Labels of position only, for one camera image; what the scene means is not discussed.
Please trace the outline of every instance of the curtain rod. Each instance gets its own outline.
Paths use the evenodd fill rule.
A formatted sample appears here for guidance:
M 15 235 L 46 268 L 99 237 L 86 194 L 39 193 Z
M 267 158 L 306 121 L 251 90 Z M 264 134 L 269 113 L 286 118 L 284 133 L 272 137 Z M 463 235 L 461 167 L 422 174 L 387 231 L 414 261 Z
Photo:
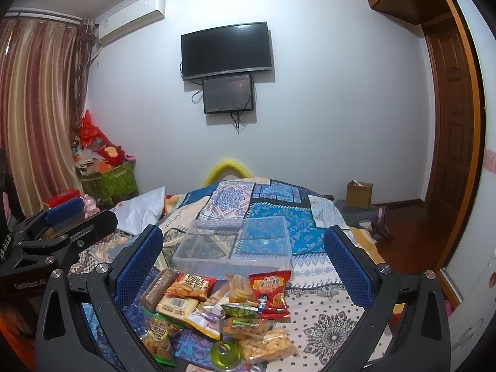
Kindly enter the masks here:
M 40 10 L 37 8 L 10 8 L 5 14 L 5 18 L 41 18 L 54 21 L 67 22 L 68 24 L 79 25 L 82 18 L 74 15 L 62 14 L 60 12 Z

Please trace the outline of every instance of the bed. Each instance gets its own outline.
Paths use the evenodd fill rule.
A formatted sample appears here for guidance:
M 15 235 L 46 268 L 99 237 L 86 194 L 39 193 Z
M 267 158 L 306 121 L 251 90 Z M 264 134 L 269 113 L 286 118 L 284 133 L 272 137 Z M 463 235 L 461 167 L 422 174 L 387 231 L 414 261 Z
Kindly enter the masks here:
M 170 267 L 172 256 L 193 219 L 234 219 L 284 216 L 294 258 L 294 272 L 286 292 L 291 321 L 285 323 L 298 348 L 299 356 L 269 364 L 255 365 L 254 372 L 286 372 L 304 370 L 317 372 L 344 343 L 354 329 L 364 309 L 351 301 L 341 280 L 323 248 L 324 229 L 338 225 L 356 245 L 364 248 L 376 262 L 382 262 L 370 237 L 346 225 L 333 202 L 311 190 L 282 181 L 256 177 L 223 180 L 168 199 L 169 212 L 157 222 L 164 234 L 162 253 L 150 271 L 134 304 L 123 310 L 138 336 L 144 334 L 140 295 L 159 270 Z M 86 273 L 100 262 L 112 262 L 137 236 L 117 230 L 81 253 L 71 273 Z M 118 365 L 118 360 L 106 342 L 90 304 L 84 304 L 93 336 L 103 357 Z M 392 334 L 387 327 L 370 361 L 380 358 Z M 212 369 L 209 361 L 211 342 L 190 332 L 174 343 L 176 356 L 190 362 L 190 370 Z

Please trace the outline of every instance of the monitor screen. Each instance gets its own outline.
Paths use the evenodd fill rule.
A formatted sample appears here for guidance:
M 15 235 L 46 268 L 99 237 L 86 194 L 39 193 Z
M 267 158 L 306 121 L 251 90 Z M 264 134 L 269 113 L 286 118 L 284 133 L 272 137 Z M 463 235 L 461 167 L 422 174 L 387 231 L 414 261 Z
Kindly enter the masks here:
M 208 78 L 203 81 L 205 114 L 253 109 L 250 74 Z
M 272 70 L 267 22 L 184 34 L 182 57 L 183 80 Z

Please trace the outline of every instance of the white air conditioner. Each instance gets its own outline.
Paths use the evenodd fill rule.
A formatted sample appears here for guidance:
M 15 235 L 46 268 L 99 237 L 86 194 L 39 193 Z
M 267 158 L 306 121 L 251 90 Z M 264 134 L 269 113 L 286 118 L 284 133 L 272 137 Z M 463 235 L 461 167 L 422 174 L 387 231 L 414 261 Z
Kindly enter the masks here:
M 106 46 L 165 17 L 165 0 L 139 0 L 103 20 L 98 27 L 98 40 Z

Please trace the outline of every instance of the door frame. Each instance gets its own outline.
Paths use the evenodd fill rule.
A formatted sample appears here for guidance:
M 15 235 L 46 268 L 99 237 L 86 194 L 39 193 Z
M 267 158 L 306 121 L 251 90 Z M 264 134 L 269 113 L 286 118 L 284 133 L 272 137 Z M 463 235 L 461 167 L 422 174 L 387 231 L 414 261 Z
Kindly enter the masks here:
M 475 196 L 477 194 L 477 190 L 479 187 L 480 175 L 482 171 L 482 163 L 484 159 L 484 148 L 485 148 L 485 102 L 484 102 L 484 89 L 482 84 L 482 75 L 479 66 L 479 59 L 477 57 L 477 52 L 475 50 L 475 45 L 472 39 L 472 35 L 468 30 L 467 23 L 465 22 L 465 18 L 461 9 L 456 2 L 456 0 L 446 0 L 448 3 L 450 13 L 455 20 L 456 27 L 458 32 L 460 33 L 460 41 L 462 44 L 462 48 L 465 52 L 465 56 L 467 58 L 468 71 L 470 74 L 470 86 L 472 90 L 472 104 L 474 110 L 474 135 L 473 135 L 473 143 L 472 143 L 472 157 L 470 160 L 470 168 L 467 177 L 467 185 L 465 187 L 465 192 L 463 194 L 462 203 L 460 205 L 460 210 L 458 216 L 456 217 L 455 224 L 451 230 L 448 241 L 446 243 L 445 249 L 443 250 L 441 257 L 439 258 L 436 264 L 436 273 L 442 278 L 441 273 L 439 272 L 441 268 L 445 267 L 450 260 L 453 252 L 460 241 L 463 232 L 465 231 L 465 227 L 468 223 L 468 218 L 470 217 L 470 213 L 472 211 L 473 203 Z M 425 25 L 429 26 L 431 24 L 435 24 L 436 20 L 441 22 L 446 19 L 446 15 L 441 15 L 440 17 L 435 18 L 433 21 L 429 21 Z M 432 44 L 430 38 L 426 34 L 426 42 L 429 50 L 429 56 L 431 58 L 432 63 L 432 71 L 434 78 L 434 88 L 435 88 L 435 96 L 436 96 L 436 135 L 435 135 L 435 144 L 434 144 L 434 153 L 432 159 L 432 169 L 431 169 L 431 179 L 429 180 L 429 185 L 427 189 L 427 197 L 426 202 L 428 201 L 428 197 L 432 193 L 432 176 L 436 171 L 436 164 L 438 158 L 438 147 L 439 147 L 439 132 L 440 121 L 439 119 L 439 90 L 437 85 L 437 76 L 436 76 L 436 67 L 433 64 L 432 60 Z M 446 289 L 452 290 L 449 285 L 445 285 Z M 446 293 L 448 297 L 453 295 L 453 292 Z

